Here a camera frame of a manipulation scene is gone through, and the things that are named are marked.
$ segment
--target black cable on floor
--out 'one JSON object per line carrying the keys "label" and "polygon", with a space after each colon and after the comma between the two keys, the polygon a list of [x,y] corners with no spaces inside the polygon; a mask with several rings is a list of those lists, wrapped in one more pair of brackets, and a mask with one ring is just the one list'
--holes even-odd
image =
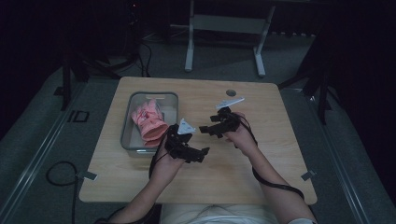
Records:
{"label": "black cable on floor", "polygon": [[[58,165],[60,165],[60,164],[68,164],[68,165],[70,165],[70,166],[73,168],[73,170],[74,170],[74,178],[75,178],[74,181],[67,182],[67,183],[57,183],[57,182],[53,181],[53,180],[50,178],[50,172],[51,172],[56,166],[58,166]],[[76,223],[76,198],[77,198],[77,194],[78,194],[78,171],[77,171],[76,165],[73,164],[73,163],[70,162],[70,161],[58,161],[58,162],[56,162],[55,164],[53,164],[53,165],[48,169],[48,171],[46,172],[46,178],[47,178],[47,181],[48,181],[51,185],[53,185],[53,186],[57,186],[57,187],[66,187],[66,186],[74,185],[73,204],[72,204],[72,223],[75,224],[75,223]]]}

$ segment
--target person's right hand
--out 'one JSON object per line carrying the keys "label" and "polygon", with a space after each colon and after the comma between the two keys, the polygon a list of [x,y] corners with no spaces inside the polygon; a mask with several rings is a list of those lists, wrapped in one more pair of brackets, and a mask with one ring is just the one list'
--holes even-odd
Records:
{"label": "person's right hand", "polygon": [[[243,119],[245,117],[243,113],[234,113],[241,116],[241,122],[248,126],[247,121]],[[233,142],[233,144],[247,157],[253,156],[254,153],[260,151],[253,137],[250,135],[250,132],[242,124],[239,125],[235,132],[227,132],[224,135],[228,138],[226,140],[227,142]]]}

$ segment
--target metal stand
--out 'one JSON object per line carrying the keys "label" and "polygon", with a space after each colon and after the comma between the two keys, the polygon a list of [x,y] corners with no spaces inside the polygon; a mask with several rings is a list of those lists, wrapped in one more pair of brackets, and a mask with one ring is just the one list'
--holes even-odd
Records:
{"label": "metal stand", "polygon": [[235,18],[223,16],[211,16],[194,14],[194,0],[190,0],[190,25],[189,25],[189,45],[187,47],[187,56],[185,71],[192,71],[192,60],[194,54],[194,30],[210,30],[221,32],[235,32],[261,35],[259,44],[253,48],[256,60],[257,71],[259,76],[265,76],[264,64],[262,62],[262,46],[268,35],[268,30],[275,12],[275,6],[272,6],[268,12],[266,20],[251,18]]}

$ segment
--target table top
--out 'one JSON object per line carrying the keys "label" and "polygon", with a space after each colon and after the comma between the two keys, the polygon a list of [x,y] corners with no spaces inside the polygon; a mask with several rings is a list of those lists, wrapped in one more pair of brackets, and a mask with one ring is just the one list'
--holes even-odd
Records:
{"label": "table top", "polygon": [[202,163],[185,163],[157,203],[244,203],[266,204],[251,165],[239,149],[225,138],[200,133],[199,126],[211,126],[215,105],[234,99],[233,112],[246,115],[259,148],[268,161],[295,188],[308,204],[317,201],[290,120],[275,84],[214,80],[123,77],[109,108],[88,171],[95,181],[84,180],[79,198],[83,202],[129,202],[149,181],[151,158],[130,157],[120,144],[120,135],[130,96],[137,91],[172,91],[178,95],[178,117],[196,128],[191,147],[210,147]]}

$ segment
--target pink glove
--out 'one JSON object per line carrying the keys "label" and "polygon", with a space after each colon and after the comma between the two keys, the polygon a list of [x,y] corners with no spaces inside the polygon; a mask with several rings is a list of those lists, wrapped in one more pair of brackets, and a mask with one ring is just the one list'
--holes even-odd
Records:
{"label": "pink glove", "polygon": [[139,127],[142,139],[146,142],[161,138],[163,133],[168,129],[168,124],[163,122],[163,114],[157,106],[155,99],[151,99],[148,103],[145,102],[139,106],[132,113],[132,119]]}

